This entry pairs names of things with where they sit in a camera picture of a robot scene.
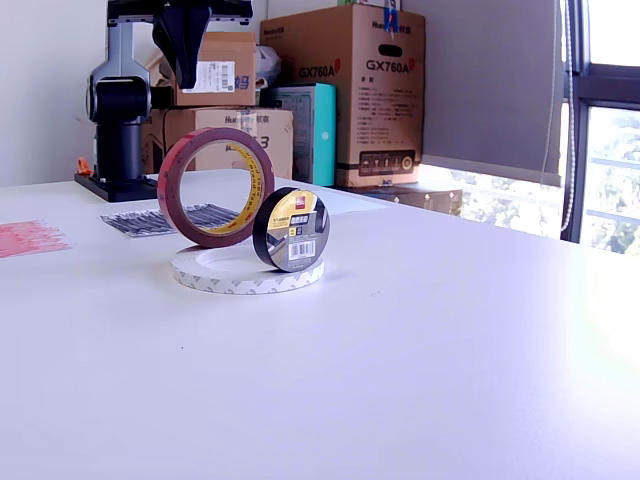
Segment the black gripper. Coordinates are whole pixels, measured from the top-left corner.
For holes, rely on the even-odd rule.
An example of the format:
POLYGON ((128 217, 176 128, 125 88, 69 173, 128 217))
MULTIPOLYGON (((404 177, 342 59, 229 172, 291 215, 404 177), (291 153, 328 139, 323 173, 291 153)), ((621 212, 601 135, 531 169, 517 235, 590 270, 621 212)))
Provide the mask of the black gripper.
POLYGON ((210 0, 162 0, 154 16, 153 40, 181 89, 195 86, 197 62, 210 19, 210 0))

